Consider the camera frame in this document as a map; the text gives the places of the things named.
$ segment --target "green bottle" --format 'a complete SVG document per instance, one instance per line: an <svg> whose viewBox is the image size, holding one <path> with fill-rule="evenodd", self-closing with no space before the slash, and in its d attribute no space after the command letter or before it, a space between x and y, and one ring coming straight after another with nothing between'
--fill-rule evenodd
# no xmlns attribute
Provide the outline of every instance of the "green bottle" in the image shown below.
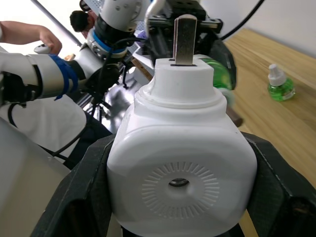
<svg viewBox="0 0 316 237"><path fill-rule="evenodd" d="M269 66L269 86L268 91L272 99L285 101L295 95L295 87L291 78L287 77L276 64Z"/></svg>
<svg viewBox="0 0 316 237"><path fill-rule="evenodd" d="M221 63L206 55L198 54L194 55L194 58L202 60L214 69L213 86L222 92L222 94L227 99L227 103L232 106L234 104L235 97L234 94L231 92L231 76L227 68L225 68Z"/></svg>

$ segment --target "blue band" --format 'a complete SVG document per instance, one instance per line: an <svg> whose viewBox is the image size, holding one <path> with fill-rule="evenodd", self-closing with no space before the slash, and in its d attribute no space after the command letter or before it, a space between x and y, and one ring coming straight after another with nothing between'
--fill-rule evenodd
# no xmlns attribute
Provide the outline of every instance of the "blue band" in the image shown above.
<svg viewBox="0 0 316 237"><path fill-rule="evenodd" d="M92 32L92 36L94 38L94 40L106 51L110 52L111 51L111 47L107 46L105 43L103 43L102 41L99 40L99 38L96 36L95 32ZM126 48L121 48L121 49L117 49L114 50L112 53L122 53L124 52L124 50L126 50Z"/></svg>
<svg viewBox="0 0 316 237"><path fill-rule="evenodd" d="M64 94L66 94L69 90L69 79L73 81L73 88L70 92L76 91L78 88L78 77L75 71L60 57L54 54L49 54L50 58L56 63L58 66L60 72L63 75L64 79L64 88L62 93L56 97L55 100L58 100L63 97Z"/></svg>

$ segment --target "wooden table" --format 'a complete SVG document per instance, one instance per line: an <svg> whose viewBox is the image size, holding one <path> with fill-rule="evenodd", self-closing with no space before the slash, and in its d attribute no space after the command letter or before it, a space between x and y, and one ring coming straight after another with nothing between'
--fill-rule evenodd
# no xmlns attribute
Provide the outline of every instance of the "wooden table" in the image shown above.
<svg viewBox="0 0 316 237"><path fill-rule="evenodd" d="M241 131L270 141L283 158L316 187L316 59L242 30L226 42L237 65L236 105ZM268 66L276 63L290 76L297 94L276 102L268 94ZM240 225L257 236L246 213Z"/></svg>

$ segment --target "black mount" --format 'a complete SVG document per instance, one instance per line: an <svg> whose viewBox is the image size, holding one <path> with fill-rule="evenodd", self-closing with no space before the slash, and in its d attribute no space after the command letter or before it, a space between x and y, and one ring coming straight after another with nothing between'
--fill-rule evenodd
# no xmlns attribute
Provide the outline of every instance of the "black mount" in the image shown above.
<svg viewBox="0 0 316 237"><path fill-rule="evenodd" d="M167 0L159 15L149 19L150 46L143 49L143 54L149 54L153 65L156 59L172 58L174 41L174 20L183 15L191 14L198 20L195 43L195 54L210 56L224 65L231 76L232 88L236 86L236 66L233 55L217 37L223 28L220 19L210 19L205 10L195 0Z"/></svg>
<svg viewBox="0 0 316 237"><path fill-rule="evenodd" d="M244 133L257 157L247 210L259 237L315 237L316 191L272 144ZM60 183L31 237L104 237L112 214L107 159L115 136L91 145ZM124 230L124 237L136 237ZM219 237L244 237L237 225Z"/></svg>

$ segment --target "center hole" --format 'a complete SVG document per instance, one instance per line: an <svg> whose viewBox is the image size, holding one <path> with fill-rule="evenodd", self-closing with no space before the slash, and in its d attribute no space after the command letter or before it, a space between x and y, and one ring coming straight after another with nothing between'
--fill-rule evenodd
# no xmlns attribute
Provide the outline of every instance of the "center hole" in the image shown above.
<svg viewBox="0 0 316 237"><path fill-rule="evenodd" d="M169 183L170 186L173 186L176 188L184 187L188 184L189 184L189 181L183 178L176 178L174 180L171 180Z"/></svg>

